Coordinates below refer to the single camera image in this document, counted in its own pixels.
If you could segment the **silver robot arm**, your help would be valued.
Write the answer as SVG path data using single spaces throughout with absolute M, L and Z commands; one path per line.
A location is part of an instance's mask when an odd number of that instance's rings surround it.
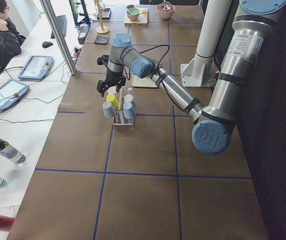
M 98 82 L 97 91 L 104 94 L 112 86 L 117 89 L 124 86 L 124 68 L 139 78 L 151 79 L 193 119 L 194 146 L 205 154 L 220 154 L 230 143 L 242 87 L 256 64 L 264 39 L 276 29 L 285 5 L 284 0 L 239 1 L 232 22 L 234 34 L 208 105 L 192 96 L 186 89 L 187 84 L 178 82 L 157 60 L 133 48 L 131 37 L 121 32 L 114 35 L 110 53 L 97 59 L 99 65 L 106 67 L 106 78 Z

